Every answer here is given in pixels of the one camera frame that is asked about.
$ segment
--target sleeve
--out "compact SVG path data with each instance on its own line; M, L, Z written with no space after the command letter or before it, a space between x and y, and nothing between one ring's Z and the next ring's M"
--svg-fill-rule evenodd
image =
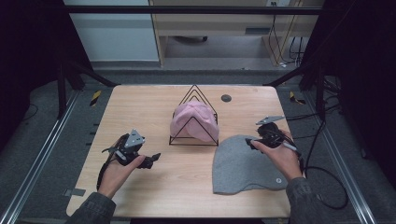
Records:
M100 193L94 192L65 223L110 223L115 210L116 204L111 201L111 199Z
M286 193L290 202L291 224L332 223L330 214L324 209L317 194L312 192L305 178L292 179L286 188Z

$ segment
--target black and yellow tape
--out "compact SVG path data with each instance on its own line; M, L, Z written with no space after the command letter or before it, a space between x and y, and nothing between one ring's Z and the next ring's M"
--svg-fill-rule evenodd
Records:
M296 97L294 96L294 92L290 92L290 101L295 102L299 105L305 105L305 100L297 100Z
M96 105L96 102L98 101L98 98L99 98L99 96L100 96L100 93L102 93L102 92L101 92L101 91L96 91L96 92L93 94L92 100L91 100L91 102L90 102L90 106L95 106L95 105Z

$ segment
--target gray felt fabric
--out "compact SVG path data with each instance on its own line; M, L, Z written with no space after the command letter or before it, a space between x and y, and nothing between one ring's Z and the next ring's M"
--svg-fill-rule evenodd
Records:
M271 160L248 146L248 135L235 135L222 141L213 161L213 192L236 194L250 189L285 189L288 182Z

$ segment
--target pink fabric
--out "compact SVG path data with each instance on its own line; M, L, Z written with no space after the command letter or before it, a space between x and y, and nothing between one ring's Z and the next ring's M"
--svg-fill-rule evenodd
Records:
M177 137L194 137L204 142L213 141L209 134L207 134L195 119L191 119L184 129L177 134L191 117L195 117L215 141L219 139L219 126L216 123L212 109L210 106L199 101L190 101L186 104L179 105L176 108L170 127L171 136L176 137L177 135Z

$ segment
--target person's left hand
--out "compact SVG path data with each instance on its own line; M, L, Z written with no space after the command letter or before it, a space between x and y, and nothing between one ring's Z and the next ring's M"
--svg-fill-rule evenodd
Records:
M145 156L140 155L126 166L121 165L117 160L112 161L103 174L98 193L112 199L123 183L125 183L125 180L131 172L138 167L144 159Z

